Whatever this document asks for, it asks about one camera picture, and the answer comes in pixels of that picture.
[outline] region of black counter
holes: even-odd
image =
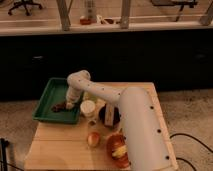
[[[154,82],[158,91],[213,87],[213,30],[0,37],[0,99],[39,98],[50,77]]]

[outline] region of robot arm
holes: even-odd
[[[144,89],[120,90],[94,83],[87,71],[73,73],[67,80],[67,103],[76,102],[82,91],[87,91],[118,107],[132,170],[174,170],[152,101]]]

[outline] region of food item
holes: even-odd
[[[96,147],[100,142],[101,136],[98,132],[91,132],[87,137],[87,143],[90,147]]]
[[[66,109],[66,102],[61,102],[52,107],[53,112],[60,112]]]
[[[115,159],[119,159],[123,157],[127,153],[126,145],[123,145],[121,147],[118,147],[115,149],[114,152],[112,152],[112,157]]]
[[[124,136],[120,133],[111,135],[106,144],[107,154],[113,163],[119,168],[126,168],[130,165]]]

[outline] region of office chair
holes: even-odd
[[[26,15],[29,16],[30,13],[27,9],[27,5],[36,5],[39,7],[39,9],[42,9],[42,5],[39,3],[35,3],[33,2],[33,0],[21,0],[20,2],[14,2],[14,6],[12,8],[9,9],[8,14],[12,15],[12,10],[20,7],[20,6],[24,6],[25,11],[26,11]]]

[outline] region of wooden platform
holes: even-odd
[[[152,97],[156,115],[159,118],[172,165],[178,168],[169,133],[164,121],[155,87],[152,83],[105,83],[111,86],[126,87],[137,85],[148,91]],[[105,104],[98,99],[97,111]],[[119,131],[119,126],[109,129],[101,122],[91,126],[89,120],[80,117],[77,125],[39,123],[29,154],[25,161],[25,170],[119,170],[106,155],[107,138]],[[89,132],[101,133],[101,143],[97,148],[87,145]]]

